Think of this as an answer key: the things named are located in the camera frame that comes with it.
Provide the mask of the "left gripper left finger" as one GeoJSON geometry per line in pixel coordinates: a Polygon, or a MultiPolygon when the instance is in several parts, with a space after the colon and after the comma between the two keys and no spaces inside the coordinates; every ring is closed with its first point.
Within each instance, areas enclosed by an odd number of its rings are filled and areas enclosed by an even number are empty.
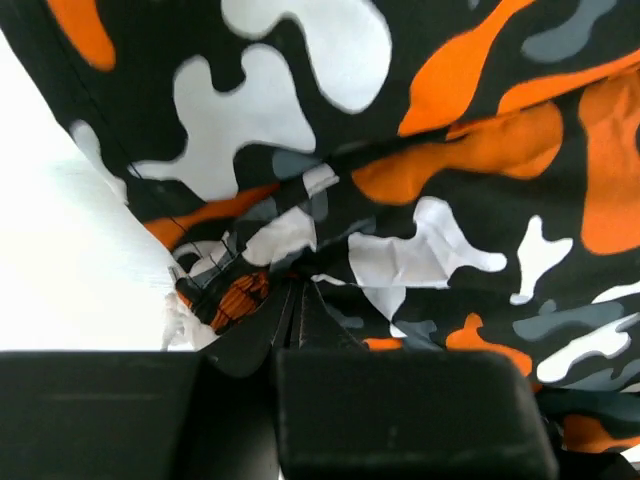
{"type": "Polygon", "coordinates": [[[286,282],[201,352],[1,356],[5,479],[284,479],[271,380],[286,282]]]}

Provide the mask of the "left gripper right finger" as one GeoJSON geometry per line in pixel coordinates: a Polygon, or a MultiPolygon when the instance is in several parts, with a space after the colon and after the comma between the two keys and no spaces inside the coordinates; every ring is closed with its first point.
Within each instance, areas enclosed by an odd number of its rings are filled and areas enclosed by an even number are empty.
{"type": "Polygon", "coordinates": [[[484,351],[373,352],[301,289],[275,362],[288,479],[554,479],[528,382],[484,351]]]}

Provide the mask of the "camouflage patterned shorts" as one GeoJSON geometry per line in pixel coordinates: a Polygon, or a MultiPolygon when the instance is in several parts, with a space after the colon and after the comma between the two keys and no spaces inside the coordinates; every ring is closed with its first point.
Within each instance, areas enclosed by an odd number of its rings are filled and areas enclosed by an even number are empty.
{"type": "Polygon", "coordinates": [[[288,280],[371,351],[485,350],[561,444],[639,443],[635,1],[5,1],[172,255],[165,345],[288,280]]]}

